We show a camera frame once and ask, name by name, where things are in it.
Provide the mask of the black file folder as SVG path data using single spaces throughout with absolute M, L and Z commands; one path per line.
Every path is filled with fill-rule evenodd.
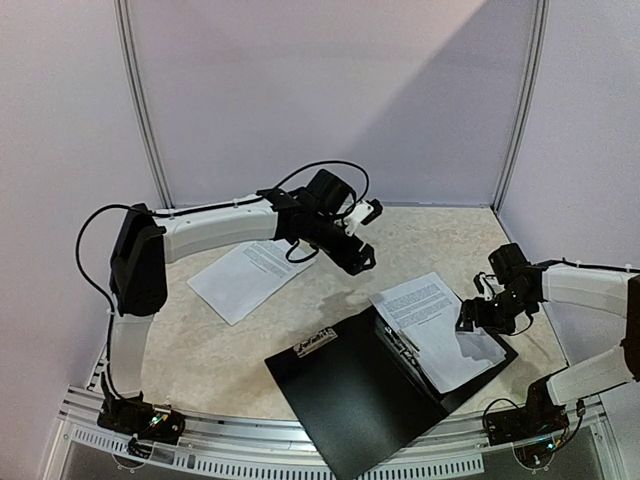
M 264 363 L 338 479 L 355 479 L 408 446 L 488 385 L 517 357 L 441 393 L 403 352 L 374 307 L 347 317 Z

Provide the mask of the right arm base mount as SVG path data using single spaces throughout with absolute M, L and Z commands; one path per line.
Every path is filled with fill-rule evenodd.
M 569 442 L 581 427 L 586 406 L 583 399 L 576 402 L 578 424 L 569 433 L 569 418 L 565 405 L 553 403 L 547 386 L 553 374 L 532 383 L 527 390 L 526 402 L 517 406 L 508 398 L 492 401 L 482 415 L 482 426 L 491 446 L 517 442 L 537 436 L 545 436 L 562 430 L 558 440 L 554 440 L 548 451 L 556 451 Z

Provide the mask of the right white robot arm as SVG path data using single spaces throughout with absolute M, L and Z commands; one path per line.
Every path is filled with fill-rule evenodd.
M 533 262 L 516 243 L 488 256 L 489 274 L 474 279 L 478 294 L 462 302 L 455 330 L 513 336 L 520 316 L 540 308 L 568 314 L 560 342 L 571 363 L 529 387 L 517 427 L 537 436 L 556 409 L 639 380 L 639 271 L 568 259 Z

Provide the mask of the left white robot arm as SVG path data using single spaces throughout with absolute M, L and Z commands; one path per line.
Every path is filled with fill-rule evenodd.
M 168 264 L 223 246 L 274 240 L 292 248 L 305 244 L 311 256 L 322 252 L 355 276 L 376 264 L 373 247 L 356 231 L 383 207 L 376 199 L 354 197 L 350 185 L 321 169 L 290 191 L 275 186 L 223 203 L 162 211 L 143 203 L 129 206 L 110 258 L 115 313 L 101 386 L 117 397 L 108 410 L 111 419 L 128 434 L 148 426 L 146 408 L 132 398 L 142 391 L 150 324 L 168 298 Z M 347 199 L 354 199 L 351 205 Z

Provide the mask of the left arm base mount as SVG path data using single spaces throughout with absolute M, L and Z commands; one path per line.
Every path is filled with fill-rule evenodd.
M 101 377 L 104 399 L 97 425 L 105 430 L 128 435 L 136 440 L 176 445 L 186 428 L 186 417 L 169 406 L 143 400 L 143 394 L 119 398 Z

